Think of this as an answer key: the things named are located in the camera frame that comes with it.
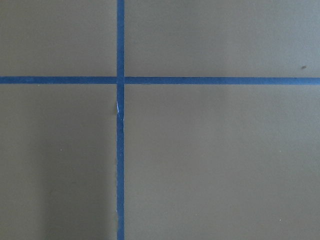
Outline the blue tape strip crosswise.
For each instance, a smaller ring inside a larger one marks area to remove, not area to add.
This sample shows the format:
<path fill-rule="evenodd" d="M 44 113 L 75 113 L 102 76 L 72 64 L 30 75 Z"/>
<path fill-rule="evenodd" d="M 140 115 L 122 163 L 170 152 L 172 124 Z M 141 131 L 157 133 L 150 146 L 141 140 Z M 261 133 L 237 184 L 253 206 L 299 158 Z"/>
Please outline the blue tape strip crosswise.
<path fill-rule="evenodd" d="M 2 76 L 1 84 L 319 85 L 318 77 Z"/>

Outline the blue tape strip lengthwise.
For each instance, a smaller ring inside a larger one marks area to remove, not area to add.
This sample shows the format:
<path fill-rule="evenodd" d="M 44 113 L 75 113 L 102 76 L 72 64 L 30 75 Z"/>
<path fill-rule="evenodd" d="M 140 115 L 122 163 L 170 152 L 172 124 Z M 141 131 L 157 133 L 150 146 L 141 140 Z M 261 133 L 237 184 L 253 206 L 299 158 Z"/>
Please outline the blue tape strip lengthwise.
<path fill-rule="evenodd" d="M 116 157 L 117 157 L 117 239 L 125 239 L 125 1 L 117 1 L 117 72 L 116 72 Z"/>

